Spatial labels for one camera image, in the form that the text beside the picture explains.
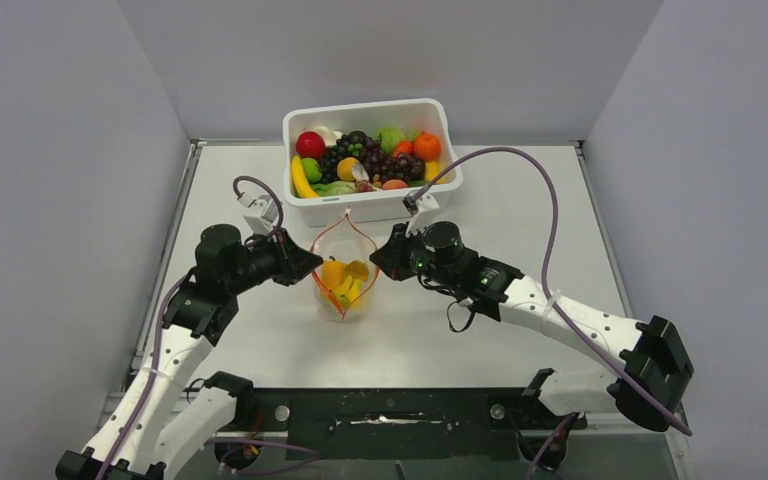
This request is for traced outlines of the yellow toy bell pepper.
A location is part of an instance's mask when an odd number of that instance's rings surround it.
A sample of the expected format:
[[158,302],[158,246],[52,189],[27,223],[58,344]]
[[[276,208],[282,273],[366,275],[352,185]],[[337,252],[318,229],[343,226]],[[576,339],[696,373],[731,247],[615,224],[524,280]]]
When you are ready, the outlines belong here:
[[337,260],[326,260],[322,266],[321,281],[328,290],[335,290],[346,280],[346,264]]

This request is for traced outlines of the clear orange-zip bag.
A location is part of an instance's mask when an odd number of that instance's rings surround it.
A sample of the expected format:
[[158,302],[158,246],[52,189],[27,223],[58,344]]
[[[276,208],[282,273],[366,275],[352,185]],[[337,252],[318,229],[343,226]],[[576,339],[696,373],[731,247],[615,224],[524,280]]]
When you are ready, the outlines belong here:
[[314,239],[310,252],[323,260],[313,273],[314,300],[324,320],[351,322],[369,310],[380,274],[370,260],[377,248],[354,222],[350,207]]

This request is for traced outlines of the yellow toy banana bunch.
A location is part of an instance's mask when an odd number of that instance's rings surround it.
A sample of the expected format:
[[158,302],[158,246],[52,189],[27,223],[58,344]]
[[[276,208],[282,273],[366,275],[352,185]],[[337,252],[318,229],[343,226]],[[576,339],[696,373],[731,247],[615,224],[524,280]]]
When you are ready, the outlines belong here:
[[365,262],[353,260],[345,264],[347,274],[345,282],[337,289],[329,290],[336,300],[336,305],[343,312],[358,303],[370,279],[370,270]]

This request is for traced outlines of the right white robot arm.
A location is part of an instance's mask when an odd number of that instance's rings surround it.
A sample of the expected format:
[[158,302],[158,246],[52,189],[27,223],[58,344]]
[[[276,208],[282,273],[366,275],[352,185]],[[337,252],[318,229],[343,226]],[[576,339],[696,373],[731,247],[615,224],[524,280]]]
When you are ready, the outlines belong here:
[[592,375],[550,374],[522,400],[532,425],[548,426],[563,413],[618,412],[655,432],[692,433],[678,411],[694,367],[673,322],[619,317],[551,292],[518,268],[466,247],[448,221],[422,233],[398,224],[370,260],[394,281],[415,278],[472,316],[533,330],[602,365]]

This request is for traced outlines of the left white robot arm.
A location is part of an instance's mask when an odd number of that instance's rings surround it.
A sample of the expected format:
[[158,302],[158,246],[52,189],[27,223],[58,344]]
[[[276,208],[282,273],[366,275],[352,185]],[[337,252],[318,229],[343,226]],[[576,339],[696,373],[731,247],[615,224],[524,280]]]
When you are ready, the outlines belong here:
[[172,412],[197,367],[237,315],[239,296],[266,281],[293,286],[323,263],[283,228],[243,241],[228,224],[205,229],[195,265],[164,297],[146,359],[107,422],[59,460],[59,479],[173,479],[223,427],[243,418],[251,381],[208,378]]

